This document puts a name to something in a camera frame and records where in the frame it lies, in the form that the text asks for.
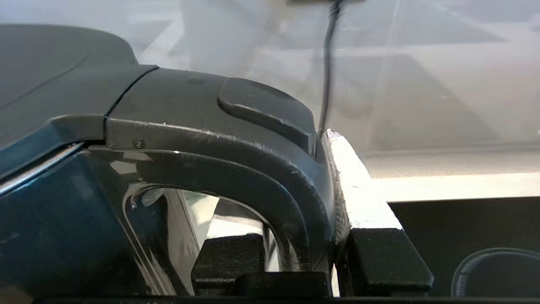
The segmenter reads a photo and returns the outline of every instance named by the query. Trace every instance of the black cable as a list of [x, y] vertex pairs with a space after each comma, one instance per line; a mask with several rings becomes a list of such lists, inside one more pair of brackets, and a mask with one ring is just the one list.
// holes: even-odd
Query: black cable
[[322, 137], [322, 134], [325, 131], [326, 120], [328, 116], [328, 107], [330, 104], [330, 94], [332, 93], [332, 69], [333, 69], [333, 48], [332, 40], [334, 39], [334, 32], [336, 28], [336, 23], [338, 22], [339, 14], [341, 11], [341, 2], [342, 0], [334, 0], [332, 7], [330, 8], [330, 21], [328, 23], [328, 29], [326, 30], [325, 44], [323, 47], [324, 58], [324, 84], [322, 91], [322, 105], [321, 105], [321, 114], [319, 116], [319, 137]]

